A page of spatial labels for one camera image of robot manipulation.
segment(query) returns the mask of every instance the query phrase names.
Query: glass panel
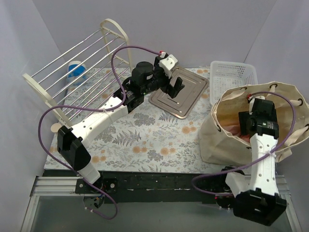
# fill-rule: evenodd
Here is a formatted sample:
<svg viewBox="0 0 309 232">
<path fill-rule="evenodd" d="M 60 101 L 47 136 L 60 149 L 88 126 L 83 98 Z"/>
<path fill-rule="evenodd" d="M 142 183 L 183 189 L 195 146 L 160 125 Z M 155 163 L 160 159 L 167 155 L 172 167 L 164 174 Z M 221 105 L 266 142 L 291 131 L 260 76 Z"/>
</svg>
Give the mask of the glass panel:
<svg viewBox="0 0 309 232">
<path fill-rule="evenodd" d="M 113 220 L 105 220 L 84 210 L 83 197 L 40 197 L 31 231 L 292 231 L 286 214 L 271 227 L 267 227 L 235 217 L 232 211 L 219 210 L 216 205 L 202 205 L 196 202 L 120 203 L 118 207 L 118 216 Z M 114 206 L 105 204 L 101 206 L 100 211 L 111 215 Z"/>
</svg>

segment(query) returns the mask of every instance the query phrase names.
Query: metal rod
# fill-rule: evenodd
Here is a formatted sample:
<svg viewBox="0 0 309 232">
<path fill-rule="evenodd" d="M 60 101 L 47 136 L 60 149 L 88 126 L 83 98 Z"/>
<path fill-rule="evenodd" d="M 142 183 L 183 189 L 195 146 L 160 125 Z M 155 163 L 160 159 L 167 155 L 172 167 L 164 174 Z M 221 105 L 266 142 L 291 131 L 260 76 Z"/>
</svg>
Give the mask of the metal rod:
<svg viewBox="0 0 309 232">
<path fill-rule="evenodd" d="M 93 42 L 92 44 L 90 44 L 87 48 L 85 48 L 84 50 L 82 50 L 81 52 L 79 52 L 77 55 L 73 56 L 71 59 L 69 59 L 67 62 L 65 62 L 64 64 L 62 64 L 60 67 L 58 67 L 57 69 L 53 70 L 50 74 L 48 74 L 45 78 L 43 78 L 41 81 L 38 82 L 38 84 L 40 84 L 41 82 L 45 81 L 48 77 L 50 77 L 52 74 L 54 74 L 55 72 L 57 72 L 59 69 L 61 69 L 63 66 L 65 66 L 66 64 L 68 64 L 70 61 L 72 61 L 74 58 L 76 58 L 77 56 L 79 56 L 81 53 L 83 53 L 85 50 L 87 50 L 88 48 L 90 48 L 91 46 L 95 45 L 97 42 L 99 42 L 101 39 L 103 39 L 105 36 L 107 36 L 108 34 L 110 34 L 110 32 L 107 32 L 105 35 L 103 35 L 101 38 L 99 38 L 98 40 L 96 40 L 95 42 Z"/>
<path fill-rule="evenodd" d="M 70 96 L 73 92 L 75 92 L 77 89 L 79 89 L 81 86 L 83 86 L 83 84 L 85 82 L 87 82 L 89 79 L 91 79 L 92 77 L 94 77 L 96 74 L 98 74 L 98 72 L 100 72 L 102 69 L 104 69 L 107 65 L 109 65 L 110 62 L 108 62 L 106 65 L 104 65 L 102 68 L 100 68 L 99 70 L 95 71 L 95 73 L 93 73 L 90 77 L 88 77 L 86 80 L 84 80 L 78 87 L 76 87 L 71 93 L 67 94 L 66 96 L 63 97 L 63 99 L 61 99 L 57 104 L 62 103 L 63 100 L 65 100 L 68 96 Z"/>
<path fill-rule="evenodd" d="M 111 53 L 113 53 L 115 50 L 117 50 L 119 47 L 121 47 L 123 44 L 125 44 L 125 42 L 123 42 L 122 44 L 120 44 L 118 47 L 116 47 L 113 51 L 111 51 Z M 97 61 L 94 65 L 92 65 L 89 69 L 87 69 L 86 71 L 84 71 L 82 74 L 80 74 L 78 77 L 76 77 L 72 82 L 68 83 L 66 86 L 64 86 L 60 91 L 58 91 L 54 96 L 53 99 L 55 97 L 57 97 L 60 93 L 62 93 L 64 90 L 66 90 L 69 86 L 73 85 L 80 77 L 82 77 L 83 75 L 86 75 L 92 68 L 94 68 L 97 64 L 99 64 L 100 62 L 102 62 L 109 54 L 106 54 L 103 58 L 101 58 L 99 61 Z"/>
<path fill-rule="evenodd" d="M 34 77 L 36 74 L 40 73 L 42 70 L 44 70 L 45 68 L 47 68 L 49 65 L 51 65 L 52 63 L 54 63 L 56 60 L 60 59 L 61 57 L 63 57 L 65 54 L 67 54 L 68 52 L 72 51 L 74 48 L 76 48 L 78 45 L 82 44 L 83 42 L 85 42 L 87 39 L 89 39 L 91 36 L 95 35 L 96 33 L 98 33 L 99 31 L 101 31 L 101 29 L 96 30 L 95 32 L 93 32 L 91 35 L 89 35 L 88 37 L 86 37 L 85 39 L 83 39 L 82 41 L 80 41 L 78 44 L 76 44 L 75 46 L 73 46 L 72 48 L 70 48 L 68 51 L 66 51 L 65 53 L 63 53 L 61 56 L 57 57 L 56 59 L 54 59 L 53 61 L 51 61 L 50 63 L 46 64 L 43 68 L 41 68 L 40 70 L 38 70 L 35 74 L 33 74 L 31 77 Z"/>
<path fill-rule="evenodd" d="M 115 41 L 117 39 L 114 38 L 113 40 L 109 41 L 108 44 L 112 43 L 113 41 Z M 63 75 L 61 78 L 59 78 L 58 80 L 56 80 L 50 87 L 48 87 L 46 89 L 49 90 L 51 87 L 53 87 L 55 84 L 57 84 L 59 81 L 61 81 L 62 79 L 66 78 L 69 74 L 71 74 L 73 71 L 75 71 L 76 69 L 78 69 L 82 64 L 84 64 L 87 60 L 89 60 L 90 58 L 92 58 L 95 54 L 97 54 L 98 52 L 100 52 L 103 48 L 105 48 L 108 44 L 104 45 L 102 48 L 100 48 L 98 51 L 94 52 L 92 55 L 90 55 L 87 59 L 85 59 L 84 61 L 82 61 L 79 65 L 75 66 L 72 70 L 70 70 L 69 72 L 67 72 L 65 75 Z M 86 71 L 84 71 L 82 74 L 80 74 L 78 77 L 76 77 L 72 82 L 70 82 L 69 84 L 67 84 L 64 89 L 66 89 L 67 87 L 71 86 L 74 82 L 76 82 L 80 77 L 82 77 L 83 75 L 85 75 L 86 73 L 89 72 L 89 70 L 91 70 L 93 68 L 93 66 L 91 66 L 91 68 L 87 69 Z"/>
<path fill-rule="evenodd" d="M 123 75 L 127 70 L 129 70 L 130 68 L 126 68 L 121 74 L 119 74 L 118 76 L 120 77 L 121 75 Z M 104 87 L 99 93 L 97 93 L 92 99 L 90 99 L 87 103 L 85 103 L 82 107 L 87 107 L 88 105 L 90 105 L 93 101 L 95 101 L 98 96 L 100 96 L 104 91 L 106 91 L 108 89 L 108 87 L 112 84 L 114 84 L 117 80 L 114 79 L 113 81 L 111 81 L 106 87 Z M 77 112 L 75 112 L 75 114 L 73 114 L 69 120 L 74 119 L 79 113 L 81 112 L 81 110 L 78 110 Z"/>
<path fill-rule="evenodd" d="M 87 97 L 85 97 L 77 106 L 81 105 L 104 81 L 106 81 L 106 79 L 112 74 L 112 71 L 110 71 L 109 73 L 105 74 L 102 78 L 100 78 L 96 83 L 94 83 L 89 89 L 87 89 L 81 96 L 79 96 L 77 99 L 75 99 L 70 105 L 73 105 L 75 102 L 77 102 L 83 95 L 85 95 L 87 92 L 89 92 L 93 87 L 95 87 L 98 83 L 100 83 L 99 85 L 97 85 L 97 87 L 95 87 L 94 90 L 92 90 Z"/>
</svg>

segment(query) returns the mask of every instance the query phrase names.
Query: metal baking tray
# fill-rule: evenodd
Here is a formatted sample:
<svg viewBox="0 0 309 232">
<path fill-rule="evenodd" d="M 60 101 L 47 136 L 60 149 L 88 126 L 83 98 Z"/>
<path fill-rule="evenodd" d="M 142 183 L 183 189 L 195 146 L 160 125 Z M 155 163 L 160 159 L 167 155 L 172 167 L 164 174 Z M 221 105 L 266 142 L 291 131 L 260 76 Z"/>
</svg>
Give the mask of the metal baking tray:
<svg viewBox="0 0 309 232">
<path fill-rule="evenodd" d="M 170 81 L 172 85 L 175 84 L 178 76 L 182 78 L 184 88 L 176 98 L 172 99 L 159 89 L 149 97 L 149 102 L 178 118 L 186 118 L 205 92 L 209 81 L 200 75 L 177 67 L 172 73 Z"/>
</svg>

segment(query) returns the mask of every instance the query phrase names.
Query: white plastic basket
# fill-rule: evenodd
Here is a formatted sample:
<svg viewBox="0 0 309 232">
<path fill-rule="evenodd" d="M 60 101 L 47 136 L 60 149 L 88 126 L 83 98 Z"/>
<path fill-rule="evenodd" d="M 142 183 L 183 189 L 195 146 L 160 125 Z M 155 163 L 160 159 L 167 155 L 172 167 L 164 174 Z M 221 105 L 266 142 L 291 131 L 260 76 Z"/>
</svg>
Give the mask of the white plastic basket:
<svg viewBox="0 0 309 232">
<path fill-rule="evenodd" d="M 213 61 L 211 63 L 210 82 L 212 105 L 230 88 L 258 84 L 254 66 L 225 61 Z"/>
</svg>

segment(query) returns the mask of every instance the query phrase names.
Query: cable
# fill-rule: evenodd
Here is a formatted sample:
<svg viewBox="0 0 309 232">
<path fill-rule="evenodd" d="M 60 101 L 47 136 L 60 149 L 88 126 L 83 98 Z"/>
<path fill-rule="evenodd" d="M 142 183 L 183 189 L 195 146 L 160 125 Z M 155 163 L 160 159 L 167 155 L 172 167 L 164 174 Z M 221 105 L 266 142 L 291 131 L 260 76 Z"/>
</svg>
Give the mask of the cable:
<svg viewBox="0 0 309 232">
<path fill-rule="evenodd" d="M 42 135 L 41 135 L 41 127 L 42 127 L 42 121 L 44 119 L 44 117 L 48 114 L 48 112 L 54 110 L 54 109 L 57 109 L 57 108 L 62 108 L 62 107 L 67 107 L 67 108 L 70 108 L 70 109 L 77 109 L 77 110 L 85 110 L 85 111 L 93 111 L 93 112 L 102 112 L 102 110 L 100 109 L 89 109 L 89 108 L 82 108 L 82 107 L 77 107 L 77 106 L 70 106 L 70 105 L 57 105 L 57 106 L 54 106 L 54 107 L 51 107 L 49 108 L 48 110 L 46 110 L 41 118 L 40 118 L 40 121 L 39 121 L 39 126 L 38 126 L 38 137 L 39 137 L 39 142 L 40 142 L 40 145 L 41 147 L 43 148 L 43 150 L 51 157 L 53 158 L 54 160 L 56 160 L 58 163 L 62 164 L 63 166 L 65 166 L 66 168 L 72 170 L 76 175 L 79 176 L 78 172 L 75 171 L 71 166 L 65 164 L 64 162 L 62 162 L 61 160 L 59 160 L 58 158 L 56 158 L 52 153 L 49 152 L 49 150 L 47 150 L 47 148 L 44 146 L 43 144 L 43 141 L 42 141 Z M 90 210 L 91 212 L 94 212 L 95 214 L 98 214 L 100 215 L 101 217 L 105 218 L 105 219 L 108 219 L 108 220 L 111 220 L 113 218 L 115 218 L 118 214 L 118 206 L 117 206 L 117 203 L 115 202 L 115 200 L 109 195 L 107 194 L 106 192 L 100 190 L 99 188 L 97 188 L 96 186 L 92 185 L 91 183 L 89 183 L 85 178 L 83 178 L 83 180 L 85 181 L 85 183 L 87 183 L 89 186 L 91 186 L 92 188 L 94 188 L 95 190 L 99 191 L 101 194 L 104 194 L 108 199 L 111 200 L 111 202 L 115 205 L 115 209 L 116 209 L 116 212 L 113 216 L 109 217 L 109 216 L 106 216 L 104 214 L 102 214 L 101 212 L 97 211 L 97 210 L 94 210 L 94 209 L 91 209 L 89 207 L 86 207 L 88 210 Z"/>
<path fill-rule="evenodd" d="M 293 106 L 293 104 L 290 102 L 289 99 L 287 99 L 285 96 L 279 94 L 279 93 L 273 93 L 273 92 L 269 92 L 269 91 L 260 91 L 260 92 L 256 92 L 256 93 L 253 93 L 251 94 L 252 96 L 253 95 L 257 95 L 257 94 L 262 94 L 262 93 L 267 93 L 267 94 L 273 94 L 273 95 L 276 95 L 278 97 L 281 97 L 283 98 L 286 102 L 289 103 L 289 105 L 291 106 L 292 108 L 292 112 L 293 112 L 293 119 L 292 119 L 292 124 L 291 124 L 291 127 L 290 127 L 290 130 L 289 132 L 287 133 L 286 137 L 283 139 L 283 141 L 278 144 L 274 149 L 272 149 L 270 151 L 270 153 L 274 153 L 279 147 L 281 147 L 285 141 L 290 137 L 290 135 L 292 134 L 293 132 L 293 128 L 294 128 L 294 125 L 295 125 L 295 121 L 296 121 L 296 111 L 295 111 L 295 108 Z M 244 165 L 244 166 L 241 166 L 241 167 L 238 167 L 238 168 L 233 168 L 233 169 L 230 169 L 230 170 L 226 170 L 226 171 L 222 171 L 222 172 L 218 172 L 218 173 L 213 173 L 213 174 L 202 174 L 202 175 L 199 175 L 199 176 L 196 176 L 194 177 L 192 180 L 191 180 L 191 184 L 193 186 L 193 188 L 195 188 L 197 191 L 200 191 L 200 192 L 203 192 L 203 193 L 207 193 L 207 194 L 211 194 L 211 195 L 219 195 L 219 196 L 229 196 L 231 195 L 231 193 L 217 193 L 217 192 L 210 192 L 210 191 L 206 191 L 206 190 L 202 190 L 200 188 L 198 188 L 196 185 L 195 185 L 195 182 L 197 180 L 200 180 L 200 179 L 203 179 L 203 178 L 206 178 L 206 177 L 211 177 L 211 176 L 216 176 L 216 175 L 223 175 L 223 174 L 227 174 L 227 173 L 231 173 L 231 172 L 235 172 L 235 171 L 239 171 L 239 170 L 243 170 L 243 169 L 247 169 L 255 164 L 257 164 L 258 162 L 266 159 L 270 154 L 265 154 L 264 156 L 262 156 L 261 158 L 253 161 L 252 163 L 249 163 L 247 165 Z"/>
<path fill-rule="evenodd" d="M 109 109 L 103 109 L 103 110 L 100 110 L 100 109 L 90 109 L 90 108 L 83 108 L 83 107 L 78 107 L 78 106 L 70 106 L 70 105 L 57 105 L 57 106 L 53 106 L 51 108 L 49 108 L 48 110 L 46 110 L 41 118 L 40 118 L 40 121 L 39 121 L 39 125 L 38 125 L 38 137 L 39 137 L 39 142 L 40 142 L 40 145 L 41 147 L 43 148 L 43 150 L 51 157 L 53 158 L 55 161 L 57 161 L 58 163 L 62 164 L 63 166 L 65 166 L 66 168 L 72 170 L 76 175 L 79 176 L 78 172 L 75 171 L 72 167 L 70 167 L 69 165 L 65 164 L 64 162 L 62 162 L 61 160 L 59 160 L 58 158 L 56 158 L 52 153 L 49 152 L 48 149 L 46 149 L 46 147 L 44 146 L 43 144 L 43 141 L 42 141 L 42 134 L 41 134 L 41 127 L 42 127 L 42 122 L 43 122 L 43 119 L 44 117 L 52 110 L 54 109 L 57 109 L 57 108 L 63 108 L 63 107 L 66 107 L 66 108 L 69 108 L 69 109 L 77 109 L 77 110 L 84 110 L 84 111 L 92 111 L 92 112 L 105 112 L 105 111 L 111 111 L 111 110 L 114 110 L 114 109 L 117 109 L 118 107 L 120 107 L 126 100 L 126 92 L 125 92 L 125 89 L 123 88 L 122 86 L 122 83 L 119 79 L 119 76 L 118 74 L 116 73 L 116 70 L 115 70 L 115 67 L 114 67 L 114 63 L 113 63 L 113 60 L 114 60 L 114 57 L 116 55 L 117 52 L 123 50 L 123 49 L 126 49 L 126 48 L 137 48 L 137 49 L 141 49 L 141 50 L 145 50 L 145 51 L 148 51 L 150 53 L 153 53 L 153 54 L 156 54 L 156 55 L 160 55 L 161 53 L 160 52 L 155 52 L 155 51 L 152 51 L 152 50 L 149 50 L 147 48 L 144 48 L 144 47 L 140 47 L 140 46 L 123 46 L 123 47 L 120 47 L 118 49 L 116 49 L 112 55 L 112 60 L 111 60 L 111 67 L 112 67 L 112 72 L 121 88 L 121 91 L 122 91 L 122 94 L 123 94 L 123 99 L 121 101 L 121 103 L 117 106 L 114 106 L 114 107 L 111 107 Z M 94 209 L 91 209 L 89 207 L 85 207 L 86 209 L 90 210 L 91 212 L 94 212 L 95 214 L 98 214 L 100 215 L 101 217 L 105 218 L 105 219 L 108 219 L 108 220 L 111 220 L 111 219 L 114 219 L 117 214 L 118 214 L 118 206 L 117 206 L 117 203 L 115 202 L 115 200 L 109 195 L 107 194 L 106 192 L 104 192 L 103 190 L 95 187 L 94 185 L 92 185 L 91 183 L 89 183 L 85 178 L 83 178 L 83 180 L 85 181 L 85 183 L 87 183 L 89 186 L 91 186 L 92 188 L 94 188 L 95 190 L 99 191 L 101 194 L 105 195 L 107 198 L 109 198 L 111 200 L 111 202 L 115 205 L 115 209 L 116 209 L 116 212 L 113 216 L 109 217 L 109 216 L 106 216 L 104 214 L 102 214 L 101 212 L 97 211 L 97 210 L 94 210 Z"/>
<path fill-rule="evenodd" d="M 119 105 L 117 105 L 117 106 L 115 106 L 115 107 L 112 107 L 112 108 L 110 108 L 109 110 L 117 109 L 117 108 L 118 108 L 119 106 L 121 106 L 121 105 L 125 102 L 125 100 L 126 100 L 125 89 L 124 89 L 124 87 L 122 86 L 122 83 L 121 83 L 121 81 L 120 81 L 120 79 L 119 79 L 119 77 L 118 77 L 118 75 L 117 75 L 117 73 L 116 73 L 115 67 L 114 67 L 114 58 L 115 58 L 115 55 L 116 55 L 117 52 L 119 52 L 119 51 L 121 51 L 121 50 L 123 50 L 123 49 L 127 49 L 127 48 L 137 48 L 137 49 L 141 49 L 141 50 L 144 50 L 144 51 L 153 53 L 153 54 L 158 55 L 158 56 L 161 55 L 161 52 L 155 52 L 155 51 L 150 50 L 150 49 L 148 49 L 148 48 L 141 47 L 141 46 L 134 46 L 134 45 L 123 46 L 123 47 L 120 47 L 120 48 L 118 48 L 118 49 L 115 50 L 115 52 L 112 54 L 112 58 L 111 58 L 111 67 L 112 67 L 112 72 L 114 73 L 114 76 L 115 76 L 115 78 L 116 78 L 116 80 L 117 80 L 117 82 L 118 82 L 118 84 L 119 84 L 119 86 L 120 86 L 120 88 L 121 88 L 121 91 L 122 91 L 122 94 L 123 94 L 124 98 L 122 99 L 121 103 L 119 103 Z"/>
</svg>

